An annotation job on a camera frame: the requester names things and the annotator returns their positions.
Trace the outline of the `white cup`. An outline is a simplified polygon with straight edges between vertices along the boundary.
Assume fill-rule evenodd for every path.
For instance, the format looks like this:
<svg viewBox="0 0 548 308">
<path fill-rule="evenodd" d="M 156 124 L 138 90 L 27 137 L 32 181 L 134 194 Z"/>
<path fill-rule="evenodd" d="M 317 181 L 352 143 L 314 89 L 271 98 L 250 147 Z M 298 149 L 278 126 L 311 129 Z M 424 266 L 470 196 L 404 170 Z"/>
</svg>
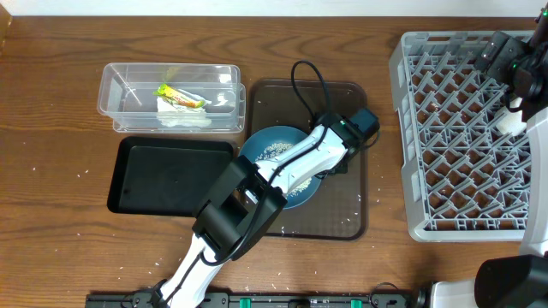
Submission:
<svg viewBox="0 0 548 308">
<path fill-rule="evenodd" d="M 522 111 L 510 111 L 507 106 L 503 106 L 497 113 L 498 123 L 496 129 L 501 134 L 510 134 L 515 137 L 526 131 L 527 124 L 522 120 Z"/>
</svg>

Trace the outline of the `large dark blue plate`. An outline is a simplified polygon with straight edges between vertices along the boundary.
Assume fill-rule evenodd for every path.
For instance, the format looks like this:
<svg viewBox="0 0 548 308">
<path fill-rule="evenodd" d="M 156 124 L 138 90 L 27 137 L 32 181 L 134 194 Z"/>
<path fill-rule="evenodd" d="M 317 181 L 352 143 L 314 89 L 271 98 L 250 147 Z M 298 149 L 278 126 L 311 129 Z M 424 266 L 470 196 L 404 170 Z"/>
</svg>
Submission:
<svg viewBox="0 0 548 308">
<path fill-rule="evenodd" d="M 257 133 L 254 133 L 250 138 L 248 138 L 242 146 L 239 155 L 245 156 L 252 163 L 256 163 L 255 159 L 267 146 L 278 142 L 296 145 L 306 137 L 306 133 L 295 127 L 267 127 L 259 130 Z M 316 193 L 321 181 L 318 178 L 311 179 L 311 184 L 305 191 L 294 197 L 289 197 L 287 195 L 288 203 L 284 207 L 285 210 L 305 204 Z"/>
</svg>

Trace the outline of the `green yellow snack wrapper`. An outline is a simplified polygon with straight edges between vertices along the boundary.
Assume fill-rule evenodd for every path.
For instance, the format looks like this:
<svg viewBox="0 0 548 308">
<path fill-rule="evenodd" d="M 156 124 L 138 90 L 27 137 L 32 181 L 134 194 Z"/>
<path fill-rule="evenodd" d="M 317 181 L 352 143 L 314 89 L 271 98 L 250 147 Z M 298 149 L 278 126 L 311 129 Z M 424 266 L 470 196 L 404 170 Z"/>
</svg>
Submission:
<svg viewBox="0 0 548 308">
<path fill-rule="evenodd" d="M 166 99 L 169 104 L 181 105 L 191 109 L 198 109 L 206 104 L 204 100 L 191 98 L 189 95 L 184 94 L 182 91 L 177 91 L 167 84 L 160 85 L 153 94 Z"/>
</svg>

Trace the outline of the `white tissue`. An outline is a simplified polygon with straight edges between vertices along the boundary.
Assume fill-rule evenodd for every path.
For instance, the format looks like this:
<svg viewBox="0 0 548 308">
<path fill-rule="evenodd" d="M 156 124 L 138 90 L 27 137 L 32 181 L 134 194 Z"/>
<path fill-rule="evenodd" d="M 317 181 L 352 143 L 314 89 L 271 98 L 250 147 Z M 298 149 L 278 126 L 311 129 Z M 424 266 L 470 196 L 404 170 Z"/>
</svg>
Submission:
<svg viewBox="0 0 548 308">
<path fill-rule="evenodd" d="M 157 98 L 157 119 L 165 127 L 208 127 L 211 119 L 203 108 L 189 108 L 177 104 L 170 104 L 164 98 Z"/>
</svg>

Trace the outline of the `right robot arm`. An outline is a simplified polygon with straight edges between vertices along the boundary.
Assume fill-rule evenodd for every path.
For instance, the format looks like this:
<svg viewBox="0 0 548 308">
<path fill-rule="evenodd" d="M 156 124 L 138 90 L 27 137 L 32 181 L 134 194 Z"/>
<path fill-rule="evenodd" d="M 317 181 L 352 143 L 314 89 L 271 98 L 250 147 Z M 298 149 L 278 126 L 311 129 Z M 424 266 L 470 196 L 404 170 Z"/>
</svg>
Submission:
<svg viewBox="0 0 548 308">
<path fill-rule="evenodd" d="M 528 41 L 495 32 L 474 66 L 509 88 L 504 129 L 524 124 L 531 157 L 527 222 L 513 257 L 480 265 L 473 279 L 439 281 L 421 288 L 412 305 L 425 307 L 547 306 L 547 9 Z"/>
</svg>

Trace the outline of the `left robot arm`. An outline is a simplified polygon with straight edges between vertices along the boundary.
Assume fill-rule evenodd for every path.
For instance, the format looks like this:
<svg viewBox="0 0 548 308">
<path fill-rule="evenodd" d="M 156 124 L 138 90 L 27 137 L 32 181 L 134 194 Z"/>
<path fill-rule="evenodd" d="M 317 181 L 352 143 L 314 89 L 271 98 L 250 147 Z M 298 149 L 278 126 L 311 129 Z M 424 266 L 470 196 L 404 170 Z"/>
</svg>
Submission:
<svg viewBox="0 0 548 308">
<path fill-rule="evenodd" d="M 347 118 L 327 113 L 289 150 L 255 163 L 235 158 L 194 210 L 193 238 L 176 273 L 158 284 L 152 307 L 196 307 L 228 261 L 247 253 L 276 220 L 287 196 L 302 182 L 342 173 L 371 146 L 378 118 L 361 109 Z"/>
</svg>

